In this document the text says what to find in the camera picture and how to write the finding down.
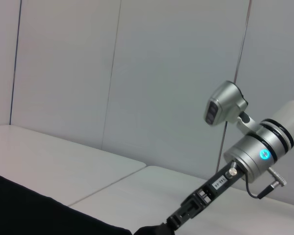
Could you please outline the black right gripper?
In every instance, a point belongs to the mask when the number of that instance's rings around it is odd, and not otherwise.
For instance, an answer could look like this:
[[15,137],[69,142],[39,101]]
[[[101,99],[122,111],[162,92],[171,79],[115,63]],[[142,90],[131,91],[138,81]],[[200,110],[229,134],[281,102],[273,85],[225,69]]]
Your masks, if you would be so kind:
[[176,231],[188,220],[196,217],[244,175],[245,171],[236,162],[231,161],[191,193],[181,203],[180,208],[167,218],[166,225]]

